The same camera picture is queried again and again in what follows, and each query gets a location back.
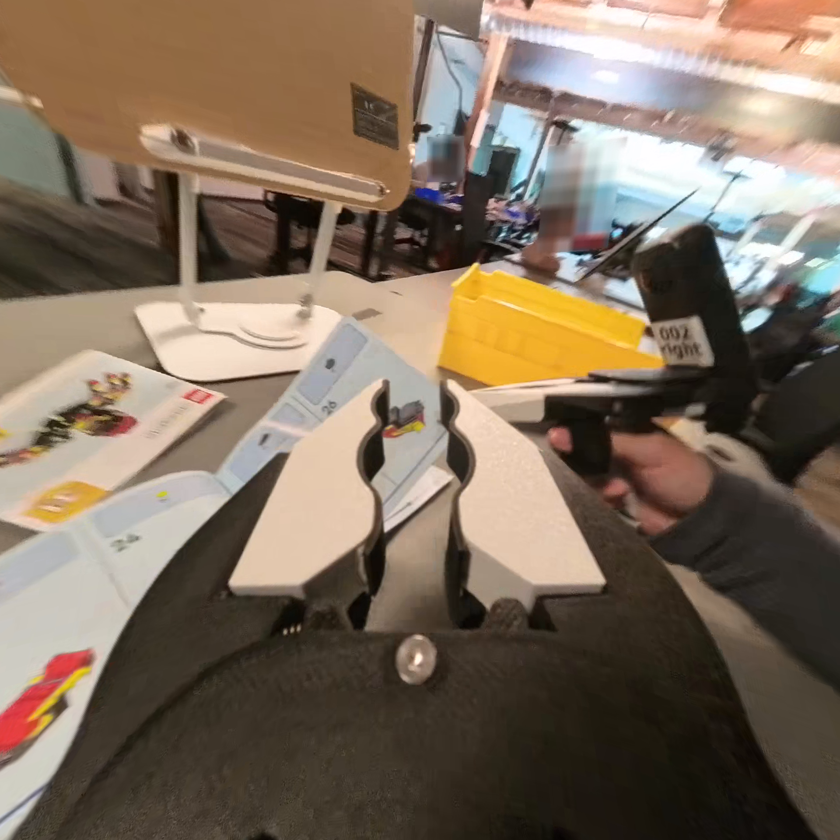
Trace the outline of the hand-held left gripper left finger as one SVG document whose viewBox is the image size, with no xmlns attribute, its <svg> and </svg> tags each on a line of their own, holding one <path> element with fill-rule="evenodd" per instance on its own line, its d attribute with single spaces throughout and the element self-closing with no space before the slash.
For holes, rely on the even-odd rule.
<svg viewBox="0 0 840 840">
<path fill-rule="evenodd" d="M 383 502 L 390 383 L 379 379 L 289 453 L 228 579 L 235 595 L 373 597 L 385 569 Z"/>
</svg>

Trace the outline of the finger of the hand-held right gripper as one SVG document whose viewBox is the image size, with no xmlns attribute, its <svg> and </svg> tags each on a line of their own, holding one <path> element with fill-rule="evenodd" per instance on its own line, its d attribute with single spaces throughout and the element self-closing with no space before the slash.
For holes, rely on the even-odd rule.
<svg viewBox="0 0 840 840">
<path fill-rule="evenodd" d="M 560 378 L 483 387 L 471 395 L 512 424 L 537 424 L 558 416 L 553 404 L 562 397 L 591 396 L 592 385 L 585 379 Z"/>
</svg>

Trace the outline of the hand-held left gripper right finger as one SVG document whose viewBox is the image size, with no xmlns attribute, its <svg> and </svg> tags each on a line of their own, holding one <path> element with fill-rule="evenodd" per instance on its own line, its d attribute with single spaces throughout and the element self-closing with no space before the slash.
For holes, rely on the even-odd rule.
<svg viewBox="0 0 840 840">
<path fill-rule="evenodd" d="M 440 419 L 458 480 L 445 560 L 451 603 L 597 595 L 606 578 L 549 462 L 478 392 L 446 380 Z"/>
</svg>

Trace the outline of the person's right forearm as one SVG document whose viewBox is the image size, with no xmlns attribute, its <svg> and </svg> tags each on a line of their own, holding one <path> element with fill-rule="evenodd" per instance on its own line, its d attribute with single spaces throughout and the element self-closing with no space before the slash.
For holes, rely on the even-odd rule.
<svg viewBox="0 0 840 840">
<path fill-rule="evenodd" d="M 650 542 L 838 690 L 838 537 L 790 495 L 717 469 L 699 507 Z"/>
</svg>

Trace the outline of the person's right hand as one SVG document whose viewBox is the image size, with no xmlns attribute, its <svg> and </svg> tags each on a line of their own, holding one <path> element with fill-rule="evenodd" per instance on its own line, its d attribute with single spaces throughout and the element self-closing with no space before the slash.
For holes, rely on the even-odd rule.
<svg viewBox="0 0 840 840">
<path fill-rule="evenodd" d="M 604 502 L 629 514 L 653 538 L 674 527 L 708 497 L 716 475 L 709 459 L 659 429 L 650 434 L 612 432 L 612 467 L 585 477 Z"/>
</svg>

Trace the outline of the yellow plastic bin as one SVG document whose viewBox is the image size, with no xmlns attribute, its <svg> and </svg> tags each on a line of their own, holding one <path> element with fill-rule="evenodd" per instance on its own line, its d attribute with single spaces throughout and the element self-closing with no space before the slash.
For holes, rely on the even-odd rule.
<svg viewBox="0 0 840 840">
<path fill-rule="evenodd" d="M 502 270 L 468 268 L 453 284 L 437 366 L 484 385 L 660 369 L 646 323 Z"/>
</svg>

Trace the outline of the closed instruction booklet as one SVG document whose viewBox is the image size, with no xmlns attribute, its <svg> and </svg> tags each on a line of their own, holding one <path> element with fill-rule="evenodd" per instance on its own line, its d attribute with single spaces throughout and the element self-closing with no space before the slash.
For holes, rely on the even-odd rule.
<svg viewBox="0 0 840 840">
<path fill-rule="evenodd" d="M 72 355 L 2 394 L 2 521 L 42 532 L 80 516 L 226 399 L 101 351 Z"/>
</svg>

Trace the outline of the open instruction booklet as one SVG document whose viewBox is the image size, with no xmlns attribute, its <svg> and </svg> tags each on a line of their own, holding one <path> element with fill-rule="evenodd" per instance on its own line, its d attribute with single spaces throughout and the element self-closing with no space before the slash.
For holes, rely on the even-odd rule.
<svg viewBox="0 0 840 840">
<path fill-rule="evenodd" d="M 2 553 L 1 838 L 13 838 L 58 770 L 132 609 L 175 552 L 253 479 L 367 385 L 390 383 L 385 463 L 373 480 L 385 532 L 449 482 L 438 389 L 353 318 L 215 473 L 183 471 L 113 492 Z"/>
</svg>

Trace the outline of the wooden book stand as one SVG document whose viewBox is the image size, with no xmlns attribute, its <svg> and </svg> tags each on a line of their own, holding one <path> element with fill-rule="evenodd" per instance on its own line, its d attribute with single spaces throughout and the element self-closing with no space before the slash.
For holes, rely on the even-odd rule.
<svg viewBox="0 0 840 840">
<path fill-rule="evenodd" d="M 190 382 L 302 371 L 340 322 L 316 296 L 344 207 L 390 211 L 410 186 L 412 2 L 3 1 L 2 71 L 85 151 L 178 176 L 175 301 L 135 317 Z M 285 303 L 200 302 L 200 176 L 323 203 Z"/>
</svg>

